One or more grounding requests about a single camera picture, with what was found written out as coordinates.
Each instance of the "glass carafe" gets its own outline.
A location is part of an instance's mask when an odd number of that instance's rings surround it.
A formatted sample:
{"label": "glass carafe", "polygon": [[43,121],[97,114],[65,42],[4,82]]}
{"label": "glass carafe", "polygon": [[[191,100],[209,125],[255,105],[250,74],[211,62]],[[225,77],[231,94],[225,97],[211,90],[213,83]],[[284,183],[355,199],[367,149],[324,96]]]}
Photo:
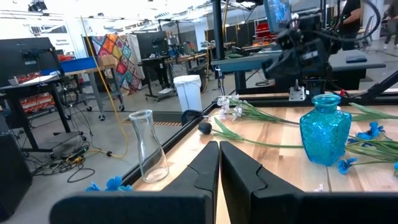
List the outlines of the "glass carafe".
{"label": "glass carafe", "polygon": [[137,135],[139,166],[145,182],[157,182],[169,173],[162,145],[155,134],[151,110],[129,115]]}
{"label": "glass carafe", "polygon": [[314,96],[314,110],[300,118],[303,146],[312,162],[331,166],[345,153],[351,114],[337,110],[338,95]]}

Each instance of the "white trash can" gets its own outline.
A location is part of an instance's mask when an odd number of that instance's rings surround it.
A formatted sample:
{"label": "white trash can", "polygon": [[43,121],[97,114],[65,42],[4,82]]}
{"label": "white trash can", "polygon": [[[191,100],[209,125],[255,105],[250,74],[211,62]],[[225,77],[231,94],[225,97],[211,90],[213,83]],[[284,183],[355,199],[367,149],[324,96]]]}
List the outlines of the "white trash can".
{"label": "white trash can", "polygon": [[201,81],[199,75],[175,77],[174,85],[177,88],[182,112],[188,109],[201,111]]}

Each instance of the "blue bin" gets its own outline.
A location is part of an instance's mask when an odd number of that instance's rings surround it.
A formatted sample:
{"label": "blue bin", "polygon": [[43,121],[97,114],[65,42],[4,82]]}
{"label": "blue bin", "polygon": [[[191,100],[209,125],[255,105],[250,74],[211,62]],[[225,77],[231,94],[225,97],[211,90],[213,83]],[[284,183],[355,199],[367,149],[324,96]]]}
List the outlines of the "blue bin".
{"label": "blue bin", "polygon": [[[80,71],[84,69],[96,68],[95,61],[93,57],[88,58],[79,58],[69,61],[61,62],[61,67],[63,72],[74,72]],[[42,70],[42,75],[50,75],[51,72],[56,71],[57,69],[46,69]]]}

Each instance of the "blue glass vase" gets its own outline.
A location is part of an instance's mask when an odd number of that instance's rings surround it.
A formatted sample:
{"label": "blue glass vase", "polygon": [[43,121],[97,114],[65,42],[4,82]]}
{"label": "blue glass vase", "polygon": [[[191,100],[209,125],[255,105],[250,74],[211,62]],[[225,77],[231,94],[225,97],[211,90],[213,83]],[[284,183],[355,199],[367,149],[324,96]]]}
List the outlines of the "blue glass vase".
{"label": "blue glass vase", "polygon": [[333,94],[314,96],[314,110],[300,118],[303,146],[312,162],[331,166],[345,153],[352,117],[337,110],[340,101]]}

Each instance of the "black ball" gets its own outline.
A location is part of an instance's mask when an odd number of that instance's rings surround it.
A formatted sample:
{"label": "black ball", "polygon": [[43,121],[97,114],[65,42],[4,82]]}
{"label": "black ball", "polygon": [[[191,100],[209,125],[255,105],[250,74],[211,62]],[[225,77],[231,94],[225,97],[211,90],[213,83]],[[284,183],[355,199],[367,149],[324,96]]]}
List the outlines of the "black ball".
{"label": "black ball", "polygon": [[203,134],[210,134],[212,126],[210,123],[202,122],[199,124],[198,130]]}

